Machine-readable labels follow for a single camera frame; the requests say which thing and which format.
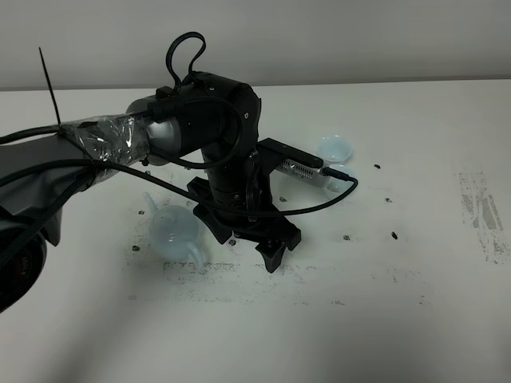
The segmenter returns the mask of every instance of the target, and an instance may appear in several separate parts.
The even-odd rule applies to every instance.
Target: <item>white table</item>
[[[144,241],[141,193],[187,200],[142,180],[117,175],[74,196],[42,276],[0,315],[2,383],[511,379],[511,81],[255,90],[261,138],[314,152],[344,135],[358,190],[291,217],[303,240],[272,275],[254,243],[221,246],[207,230],[204,271],[164,265]],[[151,92],[57,100],[72,120]],[[0,116],[2,134],[54,121],[46,92],[0,93]],[[149,170],[181,187],[204,175]],[[271,181],[280,208],[325,200]]]

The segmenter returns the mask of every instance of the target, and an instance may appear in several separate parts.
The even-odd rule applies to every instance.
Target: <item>black bracket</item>
[[[188,184],[188,190],[202,199],[213,201],[209,182],[199,177]],[[275,210],[273,205],[264,207],[265,211]],[[234,233],[236,238],[258,243],[255,249],[261,253],[264,265],[273,273],[282,262],[284,250],[292,251],[299,244],[302,234],[300,229],[284,217],[259,219],[255,223],[247,221],[244,225],[233,225],[223,221],[213,209],[198,204],[193,214],[209,228],[219,243],[226,243]]]

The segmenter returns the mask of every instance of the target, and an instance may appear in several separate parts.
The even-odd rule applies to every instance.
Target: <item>gray wall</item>
[[[189,30],[196,69],[253,85],[511,74],[510,0],[4,0],[0,89],[44,86],[39,45],[58,88],[171,85]]]

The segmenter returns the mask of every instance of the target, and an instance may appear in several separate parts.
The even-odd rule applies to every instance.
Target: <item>black mount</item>
[[[263,185],[261,193],[264,194],[260,211],[278,211],[271,203],[270,173],[279,166],[283,160],[301,155],[301,163],[308,163],[311,159],[317,160],[308,153],[298,151],[272,139],[259,142],[256,146],[259,153],[260,170],[259,181]],[[202,199],[213,202],[213,195],[207,180],[194,178],[188,184],[188,191]],[[218,216],[218,213],[209,207],[198,204],[193,214],[200,219],[213,233],[216,240],[224,244],[234,233],[236,238],[246,239],[258,243],[255,249],[263,256],[264,265],[269,273],[273,273],[282,262],[284,251],[292,251],[302,239],[301,231],[285,217],[258,218],[255,222],[233,223],[227,222]]]

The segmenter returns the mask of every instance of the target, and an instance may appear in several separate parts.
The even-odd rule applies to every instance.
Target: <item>teapot handle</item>
[[[188,242],[186,246],[191,251],[189,257],[195,263],[195,267],[202,269],[204,267],[204,255],[199,250],[199,247],[194,242]]]

